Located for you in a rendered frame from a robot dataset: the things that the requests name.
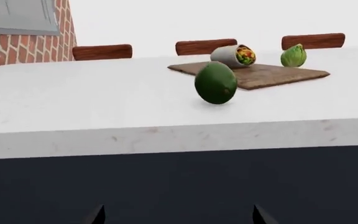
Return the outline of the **burrito wrap with filling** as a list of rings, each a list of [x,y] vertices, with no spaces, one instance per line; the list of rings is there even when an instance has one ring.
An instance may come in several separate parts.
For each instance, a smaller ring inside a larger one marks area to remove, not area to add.
[[[246,68],[256,61],[256,54],[245,45],[232,45],[217,48],[210,55],[211,61],[218,61],[229,68]]]

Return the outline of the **brown wooden chair back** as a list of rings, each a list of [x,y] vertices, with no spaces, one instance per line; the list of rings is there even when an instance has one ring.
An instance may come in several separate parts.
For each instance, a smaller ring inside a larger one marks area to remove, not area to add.
[[[132,45],[77,46],[72,48],[76,61],[132,58]]]
[[[302,44],[304,49],[341,48],[345,39],[344,33],[287,35],[282,37],[282,50],[287,50],[296,44]]]
[[[175,44],[177,55],[206,55],[216,48],[237,45],[236,39],[186,40]]]

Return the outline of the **grey framed window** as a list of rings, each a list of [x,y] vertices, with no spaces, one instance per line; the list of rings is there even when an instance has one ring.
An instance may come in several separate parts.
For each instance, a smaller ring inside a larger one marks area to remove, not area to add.
[[[0,35],[60,35],[55,0],[0,0]]]

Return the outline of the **dark navy counter cabinet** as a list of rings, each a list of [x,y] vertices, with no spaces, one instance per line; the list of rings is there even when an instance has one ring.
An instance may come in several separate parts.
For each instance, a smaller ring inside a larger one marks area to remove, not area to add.
[[[358,224],[358,146],[0,160],[0,224]]]

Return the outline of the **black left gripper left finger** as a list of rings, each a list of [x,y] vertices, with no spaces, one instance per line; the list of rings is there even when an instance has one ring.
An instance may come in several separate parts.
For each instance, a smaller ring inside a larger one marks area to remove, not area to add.
[[[86,224],[105,224],[104,205],[99,205],[88,214]]]

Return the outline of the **dark green avocado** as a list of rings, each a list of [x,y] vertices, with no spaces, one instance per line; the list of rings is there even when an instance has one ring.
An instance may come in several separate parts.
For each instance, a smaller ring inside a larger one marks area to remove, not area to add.
[[[235,95],[237,78],[227,65],[208,62],[195,76],[195,89],[206,102],[225,104]]]

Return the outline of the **wooden cutting board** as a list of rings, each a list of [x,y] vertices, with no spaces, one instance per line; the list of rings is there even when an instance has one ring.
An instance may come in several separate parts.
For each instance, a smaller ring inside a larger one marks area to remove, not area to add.
[[[208,62],[170,65],[176,72],[194,75]],[[251,65],[246,68],[231,68],[237,78],[237,86],[245,90],[267,88],[289,83],[304,82],[330,76],[329,72],[305,68],[279,67],[274,65]]]

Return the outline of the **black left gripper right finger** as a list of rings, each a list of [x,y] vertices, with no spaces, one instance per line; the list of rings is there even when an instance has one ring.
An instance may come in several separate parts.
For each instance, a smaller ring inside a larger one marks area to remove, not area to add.
[[[279,224],[268,212],[259,205],[254,205],[252,212],[253,224]]]

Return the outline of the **light green cabbage head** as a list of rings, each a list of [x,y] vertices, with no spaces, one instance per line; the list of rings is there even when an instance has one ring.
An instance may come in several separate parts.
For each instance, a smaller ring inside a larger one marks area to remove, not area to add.
[[[281,64],[284,67],[300,67],[307,59],[307,53],[302,44],[296,44],[285,50],[280,57]]]

